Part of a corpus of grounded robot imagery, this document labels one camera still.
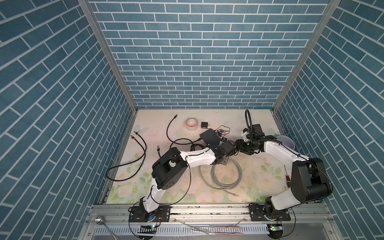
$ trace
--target power adapter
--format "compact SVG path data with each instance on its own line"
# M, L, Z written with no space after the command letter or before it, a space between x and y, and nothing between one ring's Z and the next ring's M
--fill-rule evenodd
M201 128L208 128L208 125L207 122L201 122Z

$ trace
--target brick wallpaper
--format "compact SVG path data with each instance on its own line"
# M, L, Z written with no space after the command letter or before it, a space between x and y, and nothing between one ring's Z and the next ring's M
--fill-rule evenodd
M383 12L342 0L278 111L298 150L326 160L344 239L384 239Z
M0 239L73 239L131 110L76 0L0 1Z
M91 0L139 108L271 108L327 3Z

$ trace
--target tape roll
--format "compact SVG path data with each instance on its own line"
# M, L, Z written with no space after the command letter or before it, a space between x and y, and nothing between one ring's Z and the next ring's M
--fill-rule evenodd
M185 122L185 127L189 131L195 131L198 126L199 126L199 122L197 121L196 118L188 118L187 121Z

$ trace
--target gray cable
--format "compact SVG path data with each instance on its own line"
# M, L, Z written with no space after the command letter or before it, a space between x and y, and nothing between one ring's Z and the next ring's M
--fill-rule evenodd
M203 174L201 173L201 166L199 166L199 174L200 174L200 177L201 179L205 182L205 184L212 188L212 189L215 189L215 190L223 190L224 192L226 193L229 193L229 194L232 194L236 197L238 197L237 194L235 193L231 193L231 192L228 192L227 189L234 189L235 187L237 187L241 181L241 178L243 176L243 172L241 170L241 167L240 165L233 159L231 158L228 158L228 162L232 162L235 166L236 166L236 169L237 169L237 172L238 172L238 179L234 182L234 183L231 183L231 184L224 184L224 183L221 183L218 179L217 179L217 176L215 174L215 166L216 165L212 165L212 168L211 168L211 178L212 178L212 182L214 184L216 184L218 187L215 187L215 186L212 186L212 185L209 185L209 183L203 178Z

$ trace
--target table surface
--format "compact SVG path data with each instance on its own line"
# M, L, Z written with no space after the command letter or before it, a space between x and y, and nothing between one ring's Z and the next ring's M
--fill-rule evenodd
M166 129L169 121L178 114L178 117L169 127L168 135L171 139L189 138L196 140L199 134L206 131L200 127L201 121L208 122L212 129L218 128L220 125L230 127L230 133L225 137L230 140L241 139L240 133L246 128L245 111L242 109L217 109L217 110L139 110L133 131L137 131L147 143L147 154L143 166L136 176L122 181L114 182L107 204L132 204L145 196L151 186L152 165L159 159L157 154L157 146L160 146L160 153L164 154L170 146L170 141L166 136ZM260 124L265 135L278 136L279 131L277 125L269 110L250 110L252 124ZM185 121L188 118L196 118L199 121L199 128L195 131L188 131L185 127ZM175 145L180 151L189 151L190 145ZM143 154L141 147L135 140L129 139L124 150L121 164L136 160ZM278 194L286 189L285 169L284 165L273 156L264 152L254 155L245 155L239 153L231 158L239 163L242 169L243 177L240 184L229 190L238 195L238 197L228 194L222 190L213 190L205 185L199 175L199 168L191 169L192 183L188 194L180 201L180 203L233 203L233 202L263 202L266 197ZM125 179L134 174L141 164L141 160L119 167L116 179ZM210 177L209 166L201 166L202 175L207 182L212 183ZM232 183L238 173L233 163L226 166L216 166L216 176L224 183ZM161 202L173 203L179 200L188 189L189 171L186 170L180 180L173 187L168 189Z

